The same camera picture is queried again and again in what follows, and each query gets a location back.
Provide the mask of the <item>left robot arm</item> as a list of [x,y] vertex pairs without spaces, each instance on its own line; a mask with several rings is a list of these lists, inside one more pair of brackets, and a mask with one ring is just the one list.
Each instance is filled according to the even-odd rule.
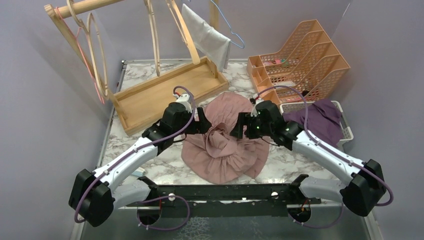
[[202,107],[189,110],[180,102],[170,103],[162,118],[148,127],[124,153],[93,171],[82,169],[75,177],[68,204],[74,209],[74,221],[93,227],[104,223],[115,208],[125,205],[124,198],[138,199],[144,205],[157,200],[157,191],[145,182],[133,191],[121,183],[138,167],[157,157],[181,134],[205,134],[212,124]]

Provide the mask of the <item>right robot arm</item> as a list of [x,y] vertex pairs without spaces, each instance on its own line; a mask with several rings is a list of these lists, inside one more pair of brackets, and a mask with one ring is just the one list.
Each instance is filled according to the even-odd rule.
[[285,121],[276,104],[259,101],[251,112],[240,112],[232,137],[259,139],[270,137],[278,146],[302,154],[326,168],[336,180],[312,176],[299,177],[288,190],[289,199],[300,204],[307,198],[343,203],[351,212],[366,217],[389,189],[381,165],[352,157],[319,139],[295,121]]

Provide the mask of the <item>pink skirt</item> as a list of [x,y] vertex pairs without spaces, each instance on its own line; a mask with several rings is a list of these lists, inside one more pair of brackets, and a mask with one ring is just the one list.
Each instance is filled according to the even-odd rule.
[[249,113],[252,108],[247,98],[235,92],[224,92],[213,99],[204,108],[211,128],[204,134],[186,137],[181,151],[183,162],[212,184],[225,184],[242,175],[256,178],[267,162],[269,143],[230,135],[238,114]]

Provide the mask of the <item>white skirt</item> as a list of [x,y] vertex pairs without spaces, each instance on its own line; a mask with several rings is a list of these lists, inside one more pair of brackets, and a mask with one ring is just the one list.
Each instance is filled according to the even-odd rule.
[[181,15],[186,23],[194,46],[212,61],[219,72],[228,67],[231,39],[210,26],[186,4]]

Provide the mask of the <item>blue wire hanger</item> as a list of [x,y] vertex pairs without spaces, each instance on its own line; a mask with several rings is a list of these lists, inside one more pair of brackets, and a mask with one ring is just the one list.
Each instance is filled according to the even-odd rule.
[[233,36],[236,36],[239,39],[239,41],[241,42],[241,44],[237,44],[236,42],[231,40],[230,43],[235,45],[239,49],[245,49],[245,47],[246,47],[245,41],[243,40],[243,38],[238,33],[233,31],[231,24],[229,23],[229,21],[227,20],[226,16],[224,15],[224,13],[222,12],[222,10],[219,6],[219,1],[218,0],[210,0],[209,3],[211,4],[211,6],[209,6],[209,10],[210,10],[209,20],[210,20],[210,22],[208,22],[207,24],[211,28],[213,28],[214,30],[218,31],[219,16],[221,16],[221,18],[224,20],[225,24],[227,25],[230,34],[233,35]]

